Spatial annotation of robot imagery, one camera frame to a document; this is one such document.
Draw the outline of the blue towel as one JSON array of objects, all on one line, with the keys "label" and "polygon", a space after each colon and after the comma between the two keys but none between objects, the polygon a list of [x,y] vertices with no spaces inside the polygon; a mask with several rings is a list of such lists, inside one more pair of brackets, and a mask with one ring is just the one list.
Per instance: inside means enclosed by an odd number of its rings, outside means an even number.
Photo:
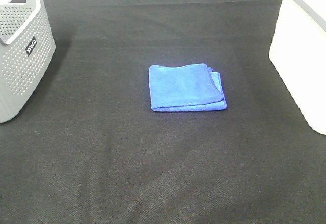
[{"label": "blue towel", "polygon": [[220,74],[206,64],[149,68],[151,109],[156,112],[227,109]]}]

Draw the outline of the black fabric table mat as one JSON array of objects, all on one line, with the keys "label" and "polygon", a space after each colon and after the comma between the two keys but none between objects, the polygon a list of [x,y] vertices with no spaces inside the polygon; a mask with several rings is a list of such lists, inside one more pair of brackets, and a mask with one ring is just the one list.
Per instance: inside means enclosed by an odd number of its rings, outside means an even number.
[{"label": "black fabric table mat", "polygon": [[[325,136],[268,57],[281,0],[44,0],[53,59],[1,124],[1,223],[325,223]],[[206,63],[224,111],[155,113]]]}]

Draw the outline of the white plastic bin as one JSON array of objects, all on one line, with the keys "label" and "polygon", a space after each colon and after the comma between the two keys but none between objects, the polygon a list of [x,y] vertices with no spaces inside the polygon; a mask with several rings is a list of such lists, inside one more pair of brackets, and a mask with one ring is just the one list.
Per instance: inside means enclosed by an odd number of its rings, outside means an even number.
[{"label": "white plastic bin", "polygon": [[269,58],[308,125],[325,134],[325,0],[282,0]]}]

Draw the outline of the grey perforated plastic basket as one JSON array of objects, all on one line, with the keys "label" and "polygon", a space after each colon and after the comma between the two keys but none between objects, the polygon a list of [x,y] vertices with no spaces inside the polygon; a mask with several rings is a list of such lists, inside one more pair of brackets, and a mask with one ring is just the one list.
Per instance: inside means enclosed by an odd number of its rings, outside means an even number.
[{"label": "grey perforated plastic basket", "polygon": [[1,122],[24,107],[56,44],[43,0],[1,3]]}]

